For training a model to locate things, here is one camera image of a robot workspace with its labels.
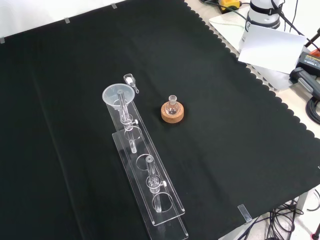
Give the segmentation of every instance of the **black cable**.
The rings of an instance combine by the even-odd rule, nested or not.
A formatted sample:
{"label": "black cable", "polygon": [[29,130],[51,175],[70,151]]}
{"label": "black cable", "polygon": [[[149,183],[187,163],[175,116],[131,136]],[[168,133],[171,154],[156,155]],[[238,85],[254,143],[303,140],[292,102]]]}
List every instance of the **black cable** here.
{"label": "black cable", "polygon": [[287,24],[286,21],[284,21],[284,29],[283,29],[284,32],[286,31],[286,26],[287,26],[286,24]]}
{"label": "black cable", "polygon": [[[292,218],[287,216],[288,214],[291,214],[291,213],[293,213]],[[260,223],[265,220],[269,220],[269,222],[270,222],[270,225],[268,227],[266,240],[285,240],[285,238],[280,233],[280,229],[282,229],[284,232],[288,233],[287,239],[289,240],[292,232],[296,228],[296,226],[295,226],[296,215],[303,215],[303,214],[304,214],[304,212],[297,208],[297,202],[295,200],[292,200],[290,204],[285,203],[285,204],[273,209],[272,211],[270,211],[269,217],[258,220],[260,218],[260,216],[259,216],[248,227],[248,229],[246,231],[244,231],[244,233],[237,240],[242,240],[243,238],[244,238],[243,240],[247,240],[253,226],[255,224]],[[278,219],[279,217],[285,217],[291,222],[291,228],[289,230],[281,225],[281,223]]]}
{"label": "black cable", "polygon": [[220,5],[220,4],[215,3],[215,2],[211,2],[211,0],[204,1],[204,3],[206,3],[206,4],[211,4],[211,5],[216,5],[216,6],[220,6],[220,7],[222,7],[222,8],[228,9],[229,11],[231,11],[231,12],[234,12],[234,13],[238,14],[238,15],[239,15],[240,17],[242,17],[244,20],[247,20],[243,15],[241,15],[239,12],[237,12],[237,11],[233,10],[233,9],[232,9],[232,8],[230,8],[230,7],[223,6],[223,5]]}
{"label": "black cable", "polygon": [[297,15],[297,8],[298,8],[298,0],[296,0],[296,3],[295,3],[295,10],[294,10],[294,16],[293,16],[293,20],[292,20],[292,24],[294,24],[294,21],[296,19],[296,15]]}
{"label": "black cable", "polygon": [[[280,17],[282,17],[283,20],[286,21],[286,23],[287,23],[290,27],[292,27],[299,35],[304,36],[304,35],[285,17],[285,15],[282,14],[282,12],[279,12],[278,14],[279,14]],[[311,41],[309,38],[306,38],[306,39],[309,41],[309,43],[311,43],[313,46],[315,46],[315,48],[320,52],[320,48],[318,48],[317,45],[315,45],[315,43],[314,43],[313,41]]]}
{"label": "black cable", "polygon": [[[319,194],[319,192],[317,191],[317,189],[315,189],[315,192],[318,194],[319,199],[320,199],[320,194]],[[319,206],[318,206],[317,208],[315,208],[315,209],[307,209],[307,211],[309,211],[309,212],[314,212],[314,211],[317,211],[318,209],[320,209],[320,204],[319,204]]]}
{"label": "black cable", "polygon": [[316,99],[314,96],[310,98],[310,100],[306,103],[305,111],[309,118],[312,121],[320,125],[320,116],[317,114],[317,104],[319,100]]}

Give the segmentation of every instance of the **small glass vial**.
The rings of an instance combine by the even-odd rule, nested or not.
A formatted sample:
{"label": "small glass vial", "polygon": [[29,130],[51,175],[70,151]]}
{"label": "small glass vial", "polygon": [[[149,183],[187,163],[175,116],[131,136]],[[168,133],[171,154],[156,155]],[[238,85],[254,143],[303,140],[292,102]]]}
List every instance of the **small glass vial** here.
{"label": "small glass vial", "polygon": [[165,106],[165,112],[169,115],[175,115],[179,113],[180,108],[177,103],[177,97],[175,95],[169,96],[169,102]]}

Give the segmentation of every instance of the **glass tube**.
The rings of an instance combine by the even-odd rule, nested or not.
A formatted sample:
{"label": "glass tube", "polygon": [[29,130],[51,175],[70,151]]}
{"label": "glass tube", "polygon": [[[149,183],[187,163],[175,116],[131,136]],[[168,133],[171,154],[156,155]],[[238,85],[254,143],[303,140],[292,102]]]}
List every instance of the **glass tube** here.
{"label": "glass tube", "polygon": [[[160,180],[156,175],[155,159],[152,156],[147,156],[145,161],[149,174],[148,186],[150,188],[150,192],[157,194],[160,192]],[[162,211],[159,195],[156,195],[154,198],[154,209],[159,213]]]}
{"label": "glass tube", "polygon": [[131,132],[131,130],[133,129],[132,116],[130,116],[130,114],[128,113],[125,93],[121,89],[118,90],[116,93],[118,94],[119,103],[121,107],[121,110],[119,111],[120,121],[124,125],[124,128],[128,131],[127,136],[128,136],[131,152],[135,154],[137,152],[137,147],[136,147],[134,135]]}

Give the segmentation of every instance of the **white paper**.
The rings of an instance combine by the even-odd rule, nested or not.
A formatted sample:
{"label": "white paper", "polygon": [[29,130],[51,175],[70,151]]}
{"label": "white paper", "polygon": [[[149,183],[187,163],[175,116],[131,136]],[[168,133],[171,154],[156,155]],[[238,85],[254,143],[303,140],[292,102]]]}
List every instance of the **white paper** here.
{"label": "white paper", "polygon": [[239,61],[290,74],[305,42],[305,36],[251,25]]}

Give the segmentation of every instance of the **power cable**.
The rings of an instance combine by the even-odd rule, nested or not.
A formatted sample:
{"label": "power cable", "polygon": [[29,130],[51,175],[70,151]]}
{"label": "power cable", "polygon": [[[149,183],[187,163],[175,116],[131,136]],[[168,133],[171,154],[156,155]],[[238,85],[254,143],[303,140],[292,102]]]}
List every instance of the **power cable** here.
{"label": "power cable", "polygon": [[296,3],[295,3],[295,10],[294,10],[294,16],[293,16],[293,20],[292,20],[292,24],[294,24],[294,21],[296,19],[296,15],[297,15],[297,8],[298,8],[298,1],[299,0],[296,0]]}
{"label": "power cable", "polygon": [[[315,189],[315,192],[318,194],[319,199],[320,199],[320,194],[319,194],[319,192],[317,191],[317,189]],[[314,211],[317,211],[318,209],[320,209],[320,204],[319,204],[319,206],[318,206],[317,208],[315,208],[315,209],[307,209],[307,211],[309,211],[309,212],[314,212]]]}

